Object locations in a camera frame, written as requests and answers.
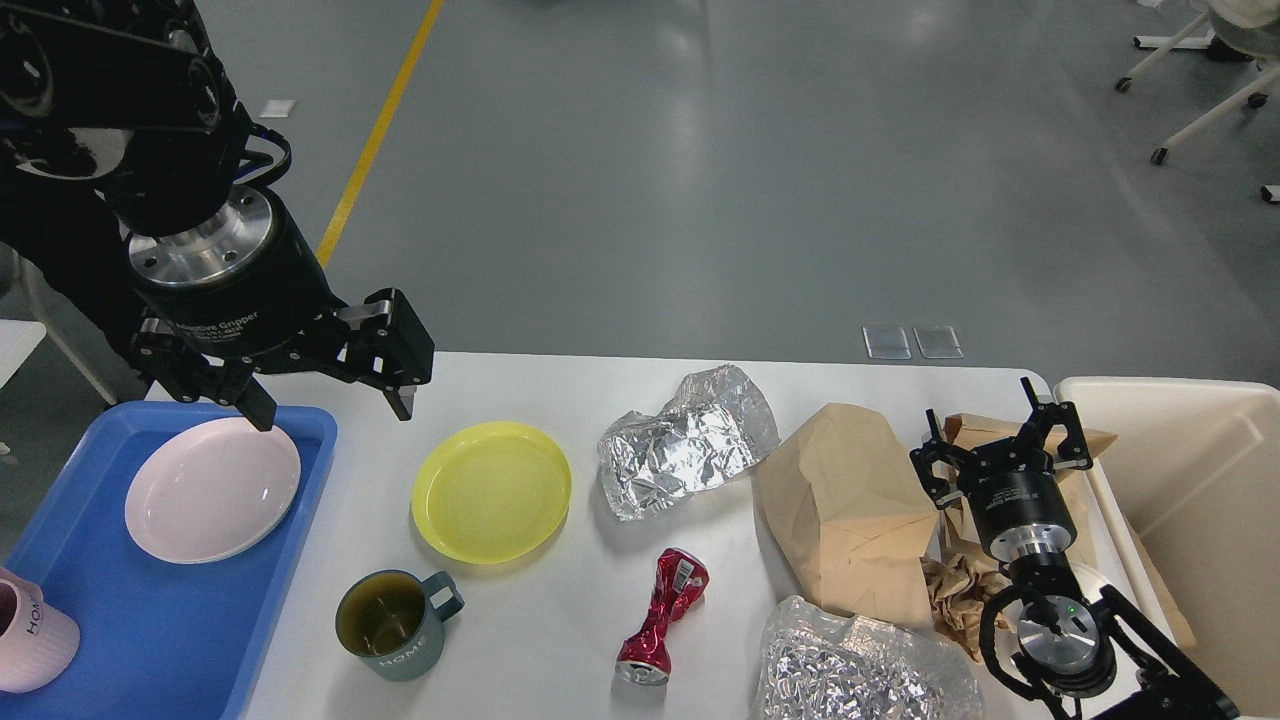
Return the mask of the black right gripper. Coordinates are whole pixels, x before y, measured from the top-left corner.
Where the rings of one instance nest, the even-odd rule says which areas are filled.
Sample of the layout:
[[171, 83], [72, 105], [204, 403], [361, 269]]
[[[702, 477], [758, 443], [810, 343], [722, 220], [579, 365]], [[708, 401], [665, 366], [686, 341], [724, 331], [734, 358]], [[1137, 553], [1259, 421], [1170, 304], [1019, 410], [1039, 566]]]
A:
[[[929, 434], [909, 459], [928, 500], [946, 509], [965, 498], [980, 547], [1000, 562], [1030, 553], [1062, 553], [1076, 541], [1076, 527], [1052, 471], [1093, 468], [1076, 407], [1044, 400], [1029, 377], [1020, 379], [1030, 414], [1009, 441], [1005, 461], [1014, 471], [984, 477], [986, 460], [947, 441], [933, 409], [925, 411]], [[955, 470], [948, 480], [934, 470]]]

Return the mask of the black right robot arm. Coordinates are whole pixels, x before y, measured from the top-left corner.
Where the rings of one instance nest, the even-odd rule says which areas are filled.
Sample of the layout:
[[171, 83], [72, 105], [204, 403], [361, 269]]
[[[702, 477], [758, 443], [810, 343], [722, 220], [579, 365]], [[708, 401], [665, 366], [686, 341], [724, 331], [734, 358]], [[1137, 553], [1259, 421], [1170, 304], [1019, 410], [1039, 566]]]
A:
[[1076, 407], [1042, 398], [1028, 378], [1029, 416], [1012, 436], [974, 448], [945, 437], [934, 411], [910, 452], [937, 509], [966, 501], [980, 548], [1009, 584], [986, 601], [979, 651], [988, 673], [1056, 719], [1079, 719], [1082, 701], [1106, 692], [1117, 651], [1135, 664], [1138, 689], [1106, 719], [1236, 719], [1239, 710], [1187, 653], [1112, 585], [1088, 600], [1068, 560], [1076, 525], [1061, 470], [1094, 464]]

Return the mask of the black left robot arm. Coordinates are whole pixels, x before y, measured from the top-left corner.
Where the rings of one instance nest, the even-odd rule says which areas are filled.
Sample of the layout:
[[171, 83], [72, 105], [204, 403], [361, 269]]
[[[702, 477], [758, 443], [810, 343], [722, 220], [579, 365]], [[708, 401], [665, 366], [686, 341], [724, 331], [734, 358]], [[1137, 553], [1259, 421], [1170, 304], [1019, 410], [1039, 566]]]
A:
[[264, 375], [383, 392], [435, 345], [406, 296], [351, 305], [273, 184], [288, 141], [238, 99], [192, 1], [3, 4], [3, 242], [146, 380], [268, 430]]

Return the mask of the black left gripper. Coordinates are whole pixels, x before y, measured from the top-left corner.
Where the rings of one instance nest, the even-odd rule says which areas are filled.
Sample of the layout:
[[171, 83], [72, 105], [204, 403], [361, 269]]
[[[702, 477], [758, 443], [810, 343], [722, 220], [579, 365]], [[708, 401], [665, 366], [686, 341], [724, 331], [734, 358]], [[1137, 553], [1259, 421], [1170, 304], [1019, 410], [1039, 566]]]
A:
[[[338, 307], [311, 247], [270, 188], [234, 186], [212, 217], [175, 234], [133, 233], [127, 256], [134, 287], [164, 320], [142, 319], [132, 348], [142, 372], [175, 401], [210, 398], [266, 432], [276, 402], [253, 369], [316, 372], [381, 391], [407, 421], [416, 388], [433, 377], [434, 341], [404, 293], [384, 288], [364, 304]], [[202, 354], [256, 356], [215, 366]]]

